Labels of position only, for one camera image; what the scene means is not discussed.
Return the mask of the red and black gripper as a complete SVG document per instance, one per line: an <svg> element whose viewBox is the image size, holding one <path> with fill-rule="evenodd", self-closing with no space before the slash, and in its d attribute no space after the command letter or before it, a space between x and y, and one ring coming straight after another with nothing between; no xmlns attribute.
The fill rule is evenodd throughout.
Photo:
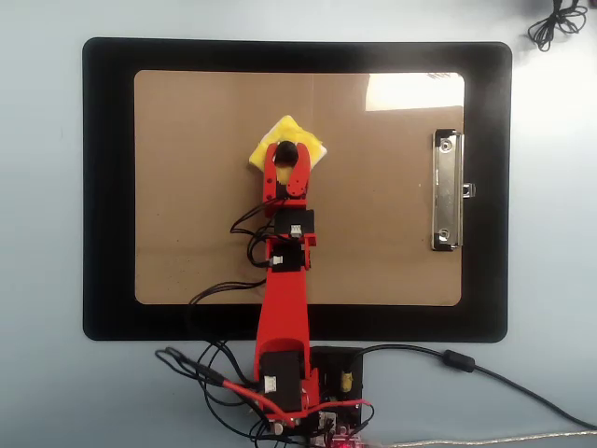
<svg viewBox="0 0 597 448"><path fill-rule="evenodd" d="M273 231L280 235L314 233L314 211L307 207L307 189L311 175L311 157L303 143L295 144L295 154L288 164L292 172L286 183L277 182L274 163L279 144L271 143L264 162L263 205L266 217L272 217Z"/></svg>

